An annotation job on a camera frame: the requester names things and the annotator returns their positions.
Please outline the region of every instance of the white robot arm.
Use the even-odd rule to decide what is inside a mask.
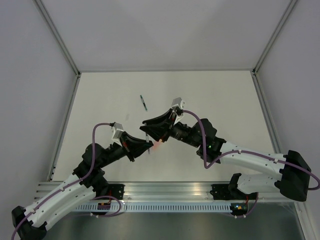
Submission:
[[[108,148],[103,148],[94,141],[95,130],[100,125],[112,126],[112,141],[114,143]],[[109,184],[104,178],[105,172],[101,168],[125,156],[134,162],[135,158],[153,146],[151,141],[130,136],[123,130],[122,125],[116,122],[96,125],[93,129],[92,139],[93,143],[86,148],[82,155],[83,161],[63,183],[26,208],[17,206],[12,210],[12,221],[15,227],[12,240],[14,240],[16,233],[19,234],[21,240],[42,240],[56,222],[77,206],[94,198],[108,195],[112,185],[122,185]]]
[[[320,188],[319,185],[309,188],[310,176],[318,183],[320,179],[311,173],[310,167],[298,152],[290,150],[286,155],[263,153],[235,145],[216,137],[217,130],[208,119],[199,119],[193,112],[184,110],[184,104],[181,98],[174,99],[165,114],[143,121],[144,125],[140,129],[156,141],[165,142],[172,137],[198,148],[196,154],[203,159],[206,169],[218,163],[260,172],[252,175],[235,173],[229,184],[213,184],[210,193],[214,200],[257,200],[258,192],[280,192],[287,198],[304,202],[308,190]],[[181,123],[184,113],[197,119],[193,127]],[[113,144],[108,148],[95,143],[95,130],[100,125],[112,126]],[[101,168],[125,156],[134,162],[135,158],[152,146],[151,141],[130,136],[119,123],[96,125],[92,144],[86,148],[82,155],[83,161],[68,179],[38,202],[26,208],[17,206],[12,211],[15,231],[11,240],[14,240],[16,233],[22,240],[42,240],[57,221],[78,205],[108,195],[110,184],[105,180],[105,172]]]
[[[179,97],[173,100],[171,108],[163,115],[145,120],[140,127],[156,141],[165,142],[169,137],[199,148],[196,154],[206,169],[214,163],[232,164],[252,169],[261,174],[245,175],[236,173],[227,188],[212,186],[215,200],[245,200],[247,195],[257,192],[280,192],[287,198],[304,202],[307,199],[310,176],[320,183],[310,167],[298,152],[288,154],[263,153],[235,145],[216,137],[217,130],[208,119],[199,119],[193,112],[184,110],[185,102]],[[193,127],[182,124],[184,113],[197,119]]]

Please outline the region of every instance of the black plastic base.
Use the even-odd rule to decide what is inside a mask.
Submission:
[[[242,195],[232,195],[232,193],[229,190],[229,184],[212,184],[211,185],[212,190],[210,191],[210,194],[213,196],[214,200],[247,200],[247,196],[249,200],[255,200],[257,198],[257,193],[251,193],[251,194],[242,194]]]
[[[11,212],[12,215],[12,223],[16,228],[17,225],[22,221],[25,217],[25,209],[22,206],[17,206]],[[46,222],[40,227],[32,226],[32,222],[24,221],[21,227],[18,229],[17,233],[21,240],[42,240],[47,234],[46,230]]]
[[[284,157],[287,163],[298,165],[311,172],[311,168],[300,153],[289,150]],[[277,181],[274,184],[280,189],[280,193],[289,199],[305,202],[307,200],[310,175],[289,165],[285,165],[284,169],[280,170],[280,173],[282,174],[281,181]]]

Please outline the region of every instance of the enclosure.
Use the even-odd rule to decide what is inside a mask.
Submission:
[[[121,123],[144,139],[142,122],[177,97],[219,138],[266,153],[295,150],[319,175],[319,16],[318,0],[2,2],[1,236],[14,230],[13,208],[72,173],[95,124]],[[102,127],[95,139],[106,148],[111,136]],[[228,164],[204,169],[196,151],[170,138],[135,162],[108,165],[104,177],[125,185],[129,205],[198,208],[214,206],[212,184],[256,173]],[[68,218],[45,239],[317,240],[319,196],[310,191],[296,202],[262,192],[246,219],[209,209]]]

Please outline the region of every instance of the marker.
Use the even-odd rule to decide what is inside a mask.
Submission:
[[[144,106],[145,111],[148,112],[148,109],[147,109],[145,100],[144,100],[144,98],[142,97],[142,95],[140,95],[140,98],[141,98],[141,102],[142,102],[142,104],[143,104],[143,106]]]

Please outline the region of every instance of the purple cable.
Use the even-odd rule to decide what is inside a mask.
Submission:
[[[198,121],[198,123],[199,123],[200,129],[201,129],[201,135],[202,135],[203,164],[204,164],[204,168],[205,169],[210,168],[214,163],[216,163],[222,157],[224,157],[226,155],[229,155],[229,154],[233,154],[233,153],[238,153],[239,152],[237,150],[225,152],[225,153],[221,154],[220,156],[218,156],[215,160],[213,160],[209,165],[207,165],[207,143],[206,143],[205,128],[204,128],[200,118],[194,112],[188,111],[188,110],[183,110],[183,112],[194,116],[196,118],[196,120]],[[273,162],[276,161],[275,158],[273,158],[273,157],[265,156],[263,154],[260,154],[260,153],[254,152],[254,151],[242,150],[241,153],[254,155],[254,156],[261,157],[261,158],[264,158],[264,159],[267,159],[267,160],[273,161]],[[317,181],[318,186],[309,187],[308,190],[314,191],[314,190],[320,189],[320,179],[316,175],[314,175],[312,172],[310,172],[308,170],[305,170],[304,168],[302,168],[302,167],[300,167],[298,165],[295,165],[293,163],[290,163],[290,162],[286,162],[286,161],[282,161],[282,160],[278,160],[277,162],[281,163],[281,164],[288,165],[288,166],[293,167],[293,168],[296,168],[296,169],[298,169],[298,170],[310,175],[311,177],[313,177]]]
[[[88,173],[84,176],[84,177],[81,177],[79,178],[78,180],[76,181],[73,181],[69,184],[67,184],[66,186],[64,186],[63,188],[64,189],[67,189],[69,188],[70,186],[74,185],[74,184],[77,184],[79,182],[81,182],[82,180],[86,179],[90,174],[91,172],[93,171],[94,167],[95,167],[95,161],[96,161],[96,148],[94,147],[95,144],[96,144],[96,129],[97,127],[99,126],[102,126],[102,125],[107,125],[107,126],[111,126],[111,123],[98,123],[97,125],[94,126],[93,130],[92,130],[92,162],[91,162],[91,167],[90,167],[90,170],[88,171]],[[35,208],[34,208],[34,211],[38,210],[43,204],[45,204],[49,199],[51,199],[53,196],[57,195],[58,193],[62,192],[61,189],[53,192],[52,194],[50,194],[48,197],[46,197],[42,202],[40,202]],[[12,236],[11,236],[11,240],[15,240],[15,235],[17,234],[18,232],[18,229],[21,227],[21,225],[32,215],[33,213],[32,212],[29,212],[20,222],[19,224],[16,226],[16,228],[14,229],[13,233],[12,233]]]

